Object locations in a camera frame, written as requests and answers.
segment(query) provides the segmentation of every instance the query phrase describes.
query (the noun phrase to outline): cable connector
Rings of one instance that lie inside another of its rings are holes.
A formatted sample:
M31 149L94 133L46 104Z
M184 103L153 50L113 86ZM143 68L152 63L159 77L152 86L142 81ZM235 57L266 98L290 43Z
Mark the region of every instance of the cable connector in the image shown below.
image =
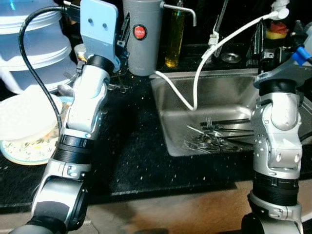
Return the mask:
M80 6L72 4L70 1L63 1L65 13L76 22L80 22Z
M299 66L302 66L305 62L312 64L312 56L305 50L303 46L299 46L296 52L292 55L292 59L295 60Z

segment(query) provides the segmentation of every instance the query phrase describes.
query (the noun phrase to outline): black countertop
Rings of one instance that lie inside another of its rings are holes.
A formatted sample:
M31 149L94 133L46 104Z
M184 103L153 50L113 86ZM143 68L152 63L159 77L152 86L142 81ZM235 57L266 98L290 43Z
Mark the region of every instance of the black countertop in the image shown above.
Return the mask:
M253 152L172 157L168 154L148 78L125 75L127 93L109 91L90 203L235 188L253 177ZM12 94L0 83L0 100ZM312 177L312 146L304 146L301 179ZM0 154L0 213L29 209L45 165L21 166Z

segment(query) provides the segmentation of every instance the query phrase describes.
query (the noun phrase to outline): white cable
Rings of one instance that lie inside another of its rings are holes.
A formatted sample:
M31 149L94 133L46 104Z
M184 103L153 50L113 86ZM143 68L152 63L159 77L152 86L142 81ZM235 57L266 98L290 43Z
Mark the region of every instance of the white cable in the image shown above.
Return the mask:
M172 83L172 81L162 72L160 71L155 71L155 74L160 76L161 78L163 78L166 82L168 82L168 84L170 85L170 87L173 89L173 91L176 93L176 95L181 99L181 101L187 106L187 108L189 108L191 111L195 111L197 110L198 107L198 103L197 103L197 87L198 87L198 79L199 79L199 75L200 72L203 68L203 66L205 65L207 59L219 48L221 47L223 44L227 43L229 40L231 40L233 37L237 36L238 34L240 34L241 32L243 32L244 30L246 30L247 28L257 24L261 19L263 20L267 20L270 18L276 18L278 16L278 12L277 11L273 11L267 15L261 16L259 18L254 19L253 21L245 24L243 27L239 28L238 30L236 30L235 32L233 32L232 34L230 34L229 36L227 36L225 39L223 39L222 41L220 41L217 45L213 45L211 46L202 56L202 61L200 62L196 74L195 74L195 78L194 78L194 84L193 84L193 100L194 100L194 106L191 106L189 104L189 102L184 98L184 96L180 93L180 91L175 87L175 85Z

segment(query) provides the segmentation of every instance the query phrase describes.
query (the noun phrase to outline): sink basin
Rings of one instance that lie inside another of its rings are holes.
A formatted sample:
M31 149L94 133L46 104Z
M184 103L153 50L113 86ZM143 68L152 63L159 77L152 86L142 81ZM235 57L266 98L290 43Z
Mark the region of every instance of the sink basin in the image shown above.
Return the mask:
M193 81L195 72L166 73L178 90L193 105ZM166 146L171 156L191 156L207 154L206 151L192 149L189 143L194 142L201 134L194 129L202 130L200 123L206 119L230 120L250 119L258 98L258 90L253 81L257 69L237 69L202 72L198 82L198 109L190 111L166 81L152 75L152 90L158 109ZM305 99L304 108L300 108L303 124L299 135L311 131L311 102ZM225 125L224 128L250 130L250 123ZM252 133L220 132L223 137L250 135ZM236 141L244 142L246 147L240 150L252 150L253 136L238 137Z

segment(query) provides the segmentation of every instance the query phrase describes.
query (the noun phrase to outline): stacked containers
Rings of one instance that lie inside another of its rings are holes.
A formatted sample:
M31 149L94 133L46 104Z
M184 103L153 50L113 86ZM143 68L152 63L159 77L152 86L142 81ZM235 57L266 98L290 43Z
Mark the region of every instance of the stacked containers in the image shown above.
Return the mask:
M16 94L36 81L28 71L19 50L20 26L32 12L56 5L53 0L0 0L0 78ZM36 17L27 27L24 44L27 57L50 92L70 82L76 71L69 54L71 46L63 35L59 12Z

